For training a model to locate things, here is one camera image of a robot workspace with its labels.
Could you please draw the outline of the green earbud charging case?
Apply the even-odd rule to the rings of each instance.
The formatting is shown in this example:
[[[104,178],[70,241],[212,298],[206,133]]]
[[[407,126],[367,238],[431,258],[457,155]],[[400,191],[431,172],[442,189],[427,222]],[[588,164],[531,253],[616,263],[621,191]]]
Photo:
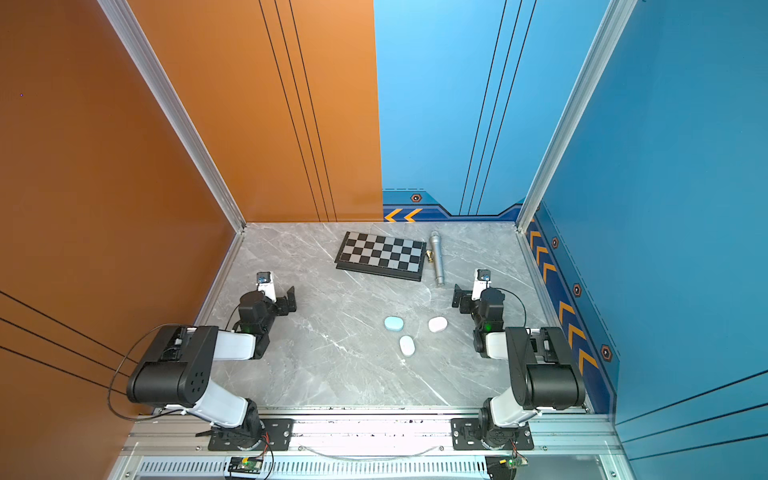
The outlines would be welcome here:
[[[399,339],[399,348],[403,356],[413,356],[416,351],[414,339],[409,335],[401,336]]]

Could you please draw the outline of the white earbud charging case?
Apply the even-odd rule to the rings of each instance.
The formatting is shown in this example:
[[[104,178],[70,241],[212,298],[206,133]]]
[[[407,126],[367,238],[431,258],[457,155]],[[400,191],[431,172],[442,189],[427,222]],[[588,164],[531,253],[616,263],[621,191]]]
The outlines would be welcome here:
[[[428,321],[428,329],[432,333],[444,331],[448,326],[448,321],[443,316],[433,317]]]

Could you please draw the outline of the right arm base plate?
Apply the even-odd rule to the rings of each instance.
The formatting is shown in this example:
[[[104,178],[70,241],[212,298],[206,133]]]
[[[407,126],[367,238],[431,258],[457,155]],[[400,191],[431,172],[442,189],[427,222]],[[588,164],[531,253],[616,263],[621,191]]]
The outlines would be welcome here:
[[[501,428],[482,426],[477,418],[453,418],[450,420],[450,427],[453,449],[457,451],[532,451],[535,448],[528,425]]]

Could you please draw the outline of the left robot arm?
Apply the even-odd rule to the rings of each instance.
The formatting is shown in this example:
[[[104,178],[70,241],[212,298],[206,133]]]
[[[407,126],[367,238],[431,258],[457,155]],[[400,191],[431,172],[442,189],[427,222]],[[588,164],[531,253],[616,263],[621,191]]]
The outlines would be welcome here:
[[[209,428],[198,435],[209,439],[211,451],[285,450],[292,422],[262,420],[255,401],[217,384],[211,372],[218,361],[262,359],[275,320],[296,311],[293,287],[282,297],[261,287],[241,296],[231,330],[161,326],[128,380],[127,398],[205,421]]]

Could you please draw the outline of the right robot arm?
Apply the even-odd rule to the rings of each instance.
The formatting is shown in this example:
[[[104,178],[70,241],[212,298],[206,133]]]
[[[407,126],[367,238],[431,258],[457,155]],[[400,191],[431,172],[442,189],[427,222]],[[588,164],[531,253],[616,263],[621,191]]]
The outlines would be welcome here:
[[[481,357],[504,360],[509,387],[488,398],[476,423],[456,429],[457,447],[531,450],[528,423],[547,410],[580,407],[587,396],[571,347],[559,327],[504,324],[505,292],[454,287],[452,306],[474,322],[473,345]]]

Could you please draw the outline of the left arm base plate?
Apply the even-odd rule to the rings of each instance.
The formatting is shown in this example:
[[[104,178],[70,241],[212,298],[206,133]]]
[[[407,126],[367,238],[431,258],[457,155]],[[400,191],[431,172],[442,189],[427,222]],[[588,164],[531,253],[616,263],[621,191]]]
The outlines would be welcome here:
[[[253,429],[246,426],[237,428],[213,427],[210,430],[207,449],[214,452],[287,451],[290,446],[293,427],[294,420],[290,418],[261,419]]]

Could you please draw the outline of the blue earbud charging case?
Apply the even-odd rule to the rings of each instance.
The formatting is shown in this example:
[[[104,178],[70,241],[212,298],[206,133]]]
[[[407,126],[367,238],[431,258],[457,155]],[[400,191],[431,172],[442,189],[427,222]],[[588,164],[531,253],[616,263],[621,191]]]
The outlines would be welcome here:
[[[384,327],[388,331],[400,332],[404,328],[404,320],[396,316],[388,316],[384,320]]]

